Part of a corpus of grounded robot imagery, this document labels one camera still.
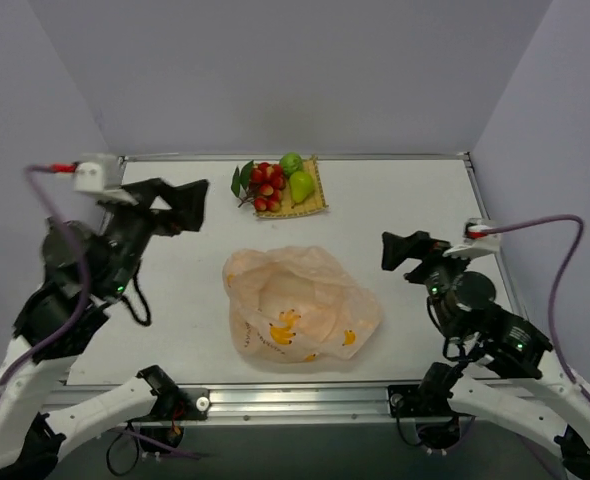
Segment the fake strawberry bunch with leaves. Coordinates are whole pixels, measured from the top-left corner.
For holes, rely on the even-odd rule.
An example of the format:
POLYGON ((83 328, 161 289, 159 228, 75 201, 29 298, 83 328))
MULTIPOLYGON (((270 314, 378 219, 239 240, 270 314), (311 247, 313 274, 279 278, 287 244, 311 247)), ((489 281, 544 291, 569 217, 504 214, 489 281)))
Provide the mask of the fake strawberry bunch with leaves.
POLYGON ((236 167, 230 191, 238 199, 238 207, 250 204, 256 214, 277 214, 281 211, 286 189, 286 176, 278 163, 249 161, 236 167))

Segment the round bumpy green fake fruit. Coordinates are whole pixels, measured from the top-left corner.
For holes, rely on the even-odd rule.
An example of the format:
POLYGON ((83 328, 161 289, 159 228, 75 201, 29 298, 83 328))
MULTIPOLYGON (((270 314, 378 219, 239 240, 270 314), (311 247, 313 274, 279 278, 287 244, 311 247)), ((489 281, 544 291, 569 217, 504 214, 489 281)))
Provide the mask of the round bumpy green fake fruit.
POLYGON ((289 178, 292 174, 303 170, 303 159, 296 152, 286 153, 279 161, 284 175, 289 178))

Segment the green fake pear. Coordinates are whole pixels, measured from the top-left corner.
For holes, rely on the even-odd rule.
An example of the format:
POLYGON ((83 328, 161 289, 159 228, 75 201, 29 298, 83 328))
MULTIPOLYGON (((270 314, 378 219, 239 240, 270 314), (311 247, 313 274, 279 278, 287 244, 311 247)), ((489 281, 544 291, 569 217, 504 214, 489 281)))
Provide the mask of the green fake pear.
POLYGON ((300 204, 315 191, 314 177, 306 171, 296 171, 289 177, 289 188, 292 203, 300 204))

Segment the translucent banana print plastic bag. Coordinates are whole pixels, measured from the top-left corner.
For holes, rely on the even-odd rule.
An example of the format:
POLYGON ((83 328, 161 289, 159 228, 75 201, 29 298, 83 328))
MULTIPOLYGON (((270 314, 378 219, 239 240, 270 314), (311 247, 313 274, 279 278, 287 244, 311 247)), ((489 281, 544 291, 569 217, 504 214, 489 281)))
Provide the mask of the translucent banana print plastic bag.
POLYGON ((226 260, 222 280, 231 340, 248 358, 346 361, 384 319, 376 295, 321 247, 238 250, 226 260))

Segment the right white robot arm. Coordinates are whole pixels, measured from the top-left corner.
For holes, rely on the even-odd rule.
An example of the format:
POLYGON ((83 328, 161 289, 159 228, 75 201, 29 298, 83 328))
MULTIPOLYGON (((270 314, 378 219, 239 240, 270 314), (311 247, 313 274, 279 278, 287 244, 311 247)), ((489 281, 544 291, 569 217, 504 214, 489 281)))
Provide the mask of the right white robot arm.
POLYGON ((443 361, 433 363, 411 394, 389 391, 396 417, 467 415, 492 422, 547 449, 565 470, 590 479, 590 387, 572 380, 551 340, 496 302, 472 259, 497 251, 479 234, 453 246, 417 231, 382 235, 381 267, 413 259, 404 278, 427 291, 427 310, 444 338, 443 361))

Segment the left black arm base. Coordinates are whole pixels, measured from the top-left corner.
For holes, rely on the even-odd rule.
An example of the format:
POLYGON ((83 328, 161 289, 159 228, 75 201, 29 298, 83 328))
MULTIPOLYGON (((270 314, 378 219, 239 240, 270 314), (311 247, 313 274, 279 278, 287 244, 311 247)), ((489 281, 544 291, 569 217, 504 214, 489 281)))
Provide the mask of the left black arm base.
POLYGON ((127 423, 121 434, 134 441, 136 461, 147 457, 155 461, 210 457, 180 448, 184 436, 180 422, 202 419, 204 414, 198 408, 200 400, 192 400, 158 365, 140 370, 110 393, 116 395, 120 412, 117 422, 127 423))

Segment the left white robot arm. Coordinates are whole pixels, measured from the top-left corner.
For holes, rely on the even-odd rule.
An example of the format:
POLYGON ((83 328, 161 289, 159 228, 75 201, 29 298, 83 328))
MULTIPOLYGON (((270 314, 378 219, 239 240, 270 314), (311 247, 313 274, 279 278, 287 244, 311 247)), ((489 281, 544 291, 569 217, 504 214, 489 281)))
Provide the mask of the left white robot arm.
POLYGON ((75 406, 47 412, 44 404, 109 309, 138 286, 149 241, 201 228, 208 187, 204 179, 173 186, 159 178, 121 186, 101 203, 110 215, 102 233, 50 215, 44 280, 14 322, 0 368, 0 479, 43 479, 106 430, 130 433, 135 421, 173 422, 190 410, 190 399, 156 365, 75 406))

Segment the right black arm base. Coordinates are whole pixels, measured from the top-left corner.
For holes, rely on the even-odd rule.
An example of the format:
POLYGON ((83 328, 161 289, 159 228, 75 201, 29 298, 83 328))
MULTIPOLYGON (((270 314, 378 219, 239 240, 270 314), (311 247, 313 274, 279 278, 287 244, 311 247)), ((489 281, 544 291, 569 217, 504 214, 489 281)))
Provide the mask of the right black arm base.
POLYGON ((476 417, 449 405, 466 367, 434 362, 419 383, 387 386, 389 415, 406 446, 445 457, 467 439, 476 417))

